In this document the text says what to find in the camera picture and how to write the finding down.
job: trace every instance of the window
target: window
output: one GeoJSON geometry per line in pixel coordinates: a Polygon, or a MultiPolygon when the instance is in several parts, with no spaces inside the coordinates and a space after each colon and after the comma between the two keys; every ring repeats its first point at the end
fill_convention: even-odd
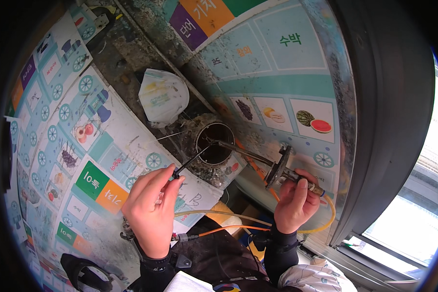
{"type": "Polygon", "coordinates": [[[413,278],[419,278],[420,275],[422,275],[423,273],[423,271],[416,266],[410,265],[403,260],[400,260],[397,257],[388,254],[381,249],[362,241],[361,239],[358,239],[357,237],[351,237],[347,241],[347,243],[350,245],[351,248],[358,251],[359,253],[369,258],[376,259],[376,261],[380,264],[385,265],[386,267],[404,275],[413,278]]]}
{"type": "Polygon", "coordinates": [[[420,156],[403,187],[368,228],[346,237],[351,250],[419,278],[438,248],[438,73],[432,119],[420,156]]]}

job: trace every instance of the orange label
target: orange label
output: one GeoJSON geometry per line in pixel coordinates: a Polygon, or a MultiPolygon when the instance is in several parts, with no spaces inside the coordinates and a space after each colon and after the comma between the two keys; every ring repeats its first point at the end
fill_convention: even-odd
{"type": "Polygon", "coordinates": [[[91,254],[91,244],[79,235],[76,235],[73,247],[87,256],[91,254]]]}
{"type": "Polygon", "coordinates": [[[222,0],[180,0],[180,3],[208,37],[234,19],[222,0]]]}
{"type": "Polygon", "coordinates": [[[32,246],[34,246],[33,238],[30,237],[29,235],[27,236],[27,241],[29,241],[29,243],[30,243],[32,246]]]}
{"type": "Polygon", "coordinates": [[[22,95],[23,95],[23,85],[21,84],[21,79],[18,79],[12,91],[12,103],[13,103],[13,108],[15,110],[18,107],[19,100],[21,99],[22,95]]]}
{"type": "Polygon", "coordinates": [[[110,213],[117,214],[125,201],[127,201],[127,198],[128,193],[113,180],[109,179],[96,199],[96,203],[104,207],[110,213]]]}

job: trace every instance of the cable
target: cable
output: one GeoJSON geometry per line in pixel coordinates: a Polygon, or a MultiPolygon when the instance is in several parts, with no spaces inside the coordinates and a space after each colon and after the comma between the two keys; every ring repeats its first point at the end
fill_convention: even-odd
{"type": "Polygon", "coordinates": [[[226,206],[227,206],[227,203],[229,202],[230,199],[229,191],[227,190],[227,188],[226,188],[226,193],[227,193],[227,201],[226,201],[226,206]]]}
{"type": "Polygon", "coordinates": [[[222,264],[221,264],[221,262],[220,262],[220,259],[219,259],[219,252],[218,252],[218,243],[217,243],[217,241],[216,241],[216,237],[214,236],[214,234],[212,234],[212,236],[213,236],[214,242],[216,243],[216,244],[215,244],[215,245],[216,245],[216,258],[218,259],[218,263],[219,263],[220,269],[221,269],[222,272],[226,275],[226,277],[230,279],[230,276],[226,273],[226,271],[224,271],[224,268],[222,267],[222,264]]]}
{"type": "Polygon", "coordinates": [[[331,212],[332,212],[331,219],[329,219],[329,221],[321,227],[318,227],[318,228],[315,228],[312,230],[297,230],[297,233],[314,233],[314,232],[318,232],[321,230],[325,230],[331,224],[333,224],[333,221],[336,218],[336,208],[334,208],[333,201],[331,200],[331,198],[328,195],[325,194],[323,197],[326,199],[326,201],[328,201],[329,207],[331,207],[331,212]]]}
{"type": "MultiPolygon", "coordinates": [[[[323,225],[323,226],[321,226],[321,227],[319,227],[319,228],[315,228],[315,229],[311,229],[311,230],[297,230],[297,233],[314,233],[314,232],[318,232],[318,231],[321,231],[321,230],[325,230],[326,228],[328,228],[328,227],[333,223],[334,218],[336,218],[336,208],[334,208],[333,201],[331,200],[331,198],[330,198],[328,195],[325,194],[323,197],[324,197],[324,198],[326,199],[326,201],[328,202],[329,207],[331,207],[331,212],[332,212],[331,219],[329,219],[329,221],[328,221],[325,225],[323,225]]],[[[224,214],[224,215],[229,215],[229,216],[235,216],[235,217],[239,217],[239,218],[249,219],[249,220],[251,220],[251,221],[255,221],[255,222],[261,223],[261,224],[266,225],[266,226],[272,226],[272,224],[270,224],[270,223],[268,223],[268,222],[265,222],[265,221],[262,221],[262,220],[259,220],[259,219],[255,219],[255,218],[252,218],[252,217],[249,217],[249,216],[245,216],[245,215],[241,215],[241,214],[235,214],[235,213],[222,212],[222,211],[212,211],[212,210],[192,210],[192,211],[184,211],[184,212],[176,213],[176,214],[175,214],[175,217],[179,217],[179,216],[183,216],[183,215],[187,215],[187,214],[195,214],[195,213],[216,213],[216,214],[224,214]]],[[[226,229],[226,228],[229,228],[229,227],[244,227],[244,225],[231,225],[231,226],[226,226],[226,227],[222,227],[221,230],[226,229]]],[[[246,228],[249,228],[249,229],[256,229],[256,228],[257,228],[257,227],[252,227],[252,228],[250,228],[250,227],[248,227],[248,226],[245,226],[245,227],[246,227],[246,228]]]]}
{"type": "MultiPolygon", "coordinates": [[[[242,143],[240,143],[240,141],[238,139],[235,139],[235,144],[237,144],[237,146],[239,146],[241,149],[245,149],[242,145],[242,143]]],[[[250,157],[246,157],[246,159],[248,160],[248,162],[250,162],[251,167],[253,167],[253,169],[258,173],[258,175],[260,176],[260,178],[264,181],[264,175],[261,173],[260,168],[256,165],[256,163],[254,162],[253,159],[251,159],[250,157]]],[[[271,192],[271,194],[274,196],[274,198],[276,199],[276,201],[280,201],[279,197],[277,196],[276,192],[274,189],[270,189],[269,190],[271,192]]]]}
{"type": "Polygon", "coordinates": [[[265,221],[262,221],[262,220],[259,220],[259,219],[255,219],[253,217],[249,217],[249,216],[245,216],[245,215],[241,215],[241,214],[235,214],[235,213],[228,213],[228,212],[223,212],[223,211],[213,211],[213,210],[183,211],[183,212],[175,213],[175,217],[179,217],[179,216],[183,216],[183,215],[188,215],[188,214],[196,214],[196,213],[215,213],[215,214],[223,214],[223,215],[235,216],[235,217],[239,217],[239,218],[255,221],[255,222],[261,223],[261,224],[266,225],[266,226],[272,226],[271,223],[268,223],[268,222],[265,222],[265,221]]]}
{"type": "Polygon", "coordinates": [[[248,249],[250,250],[251,256],[253,257],[253,259],[255,260],[255,264],[256,264],[256,269],[258,270],[258,272],[260,271],[260,266],[258,265],[258,261],[256,260],[255,255],[253,254],[251,248],[250,248],[250,237],[251,234],[248,236],[248,238],[246,239],[246,243],[248,244],[248,249]]]}
{"type": "Polygon", "coordinates": [[[224,230],[224,229],[227,229],[227,228],[234,228],[234,227],[241,227],[241,228],[245,227],[245,228],[248,228],[248,229],[256,229],[256,230],[263,230],[263,231],[268,231],[269,230],[269,229],[266,229],[266,228],[261,228],[261,227],[256,227],[256,226],[229,225],[229,226],[221,227],[221,228],[214,229],[214,230],[211,230],[211,231],[207,231],[207,232],[204,232],[204,233],[200,233],[200,234],[198,234],[198,236],[199,237],[203,237],[205,235],[208,235],[208,234],[211,234],[211,233],[214,233],[214,232],[217,232],[217,231],[221,231],[221,230],[224,230]]]}

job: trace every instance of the hand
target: hand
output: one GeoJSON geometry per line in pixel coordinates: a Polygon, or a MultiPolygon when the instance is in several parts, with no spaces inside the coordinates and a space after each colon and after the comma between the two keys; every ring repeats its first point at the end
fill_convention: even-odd
{"type": "Polygon", "coordinates": [[[174,230],[174,207],[178,190],[185,176],[169,181],[175,165],[157,169],[140,176],[122,206],[122,213],[138,239],[144,253],[153,259],[164,258],[169,253],[174,230]]]}
{"type": "MultiPolygon", "coordinates": [[[[296,168],[295,172],[308,178],[318,185],[318,179],[306,170],[296,168]]],[[[274,210],[274,221],[277,230],[284,234],[290,234],[308,221],[319,207],[319,196],[308,190],[308,181],[302,178],[296,184],[286,179],[279,190],[280,202],[274,210]]]]}

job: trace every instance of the black sleeve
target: black sleeve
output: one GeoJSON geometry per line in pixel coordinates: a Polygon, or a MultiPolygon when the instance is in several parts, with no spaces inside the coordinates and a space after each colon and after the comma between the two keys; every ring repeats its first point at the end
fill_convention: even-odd
{"type": "Polygon", "coordinates": [[[271,227],[271,242],[266,246],[264,266],[269,280],[277,286],[279,277],[291,266],[298,264],[297,231],[284,234],[277,230],[275,223],[271,227]]]}
{"type": "Polygon", "coordinates": [[[174,267],[170,264],[172,251],[165,258],[152,259],[144,253],[138,240],[135,239],[136,247],[143,258],[140,261],[141,291],[162,292],[175,276],[174,267]]]}

